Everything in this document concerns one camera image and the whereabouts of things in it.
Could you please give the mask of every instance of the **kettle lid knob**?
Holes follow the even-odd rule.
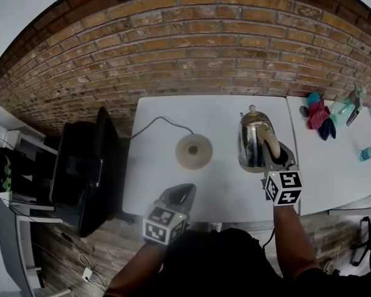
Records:
[[[250,105],[249,110],[252,116],[255,116],[256,114],[258,114],[258,112],[256,112],[255,110],[255,105]]]

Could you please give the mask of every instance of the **power strip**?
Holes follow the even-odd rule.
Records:
[[[88,267],[86,267],[85,270],[84,270],[84,274],[82,274],[82,279],[85,282],[89,282],[90,279],[91,279],[92,274],[93,274],[92,269],[89,269]]]

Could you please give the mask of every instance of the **wooden floor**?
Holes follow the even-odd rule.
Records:
[[[354,208],[359,207],[360,203],[363,202],[356,203]],[[361,218],[360,216],[334,217],[323,213],[301,217],[302,225],[322,266],[327,259],[331,258],[335,262],[335,267],[341,271],[341,275],[362,275],[369,271],[368,259],[365,259],[365,263],[359,267],[353,267],[349,264],[352,258],[350,245],[355,241],[360,241],[360,237],[366,234],[365,228],[360,232]],[[48,225],[48,227],[69,235],[81,251],[89,257],[93,269],[110,280],[143,245],[140,222],[140,218],[137,218],[133,225],[129,225],[124,221],[114,219],[106,222],[85,239],[79,239],[75,235],[75,229],[66,224]],[[201,229],[206,226],[198,224],[193,227]],[[262,245],[268,241],[271,235],[273,222],[226,223],[223,225],[223,229],[230,227],[246,230],[254,238],[257,238]],[[69,296],[103,295],[103,292],[94,284],[82,280],[81,275],[85,266],[79,261],[79,250],[76,246],[67,242],[61,235],[49,231],[41,225],[33,227],[33,240],[73,269],[68,269],[46,251],[34,247],[40,258],[46,285],[41,290],[43,296],[67,287],[72,290]],[[266,253],[273,268],[281,274],[276,259],[275,237],[266,247]],[[100,284],[101,281],[104,281],[104,279],[99,279],[95,275],[92,276],[91,280]]]

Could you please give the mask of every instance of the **stainless steel kettle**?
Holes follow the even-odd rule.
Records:
[[[262,155],[262,144],[267,142],[272,157],[279,158],[280,146],[275,136],[271,121],[262,112],[249,106],[250,112],[245,114],[238,131],[238,160],[240,166],[251,173],[263,173],[265,162]]]

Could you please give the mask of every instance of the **person's arm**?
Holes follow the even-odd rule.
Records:
[[[274,206],[276,252],[285,278],[294,280],[308,269],[319,268],[313,247],[293,206]]]
[[[111,280],[105,296],[123,297],[140,291],[161,268],[166,246],[146,243]]]

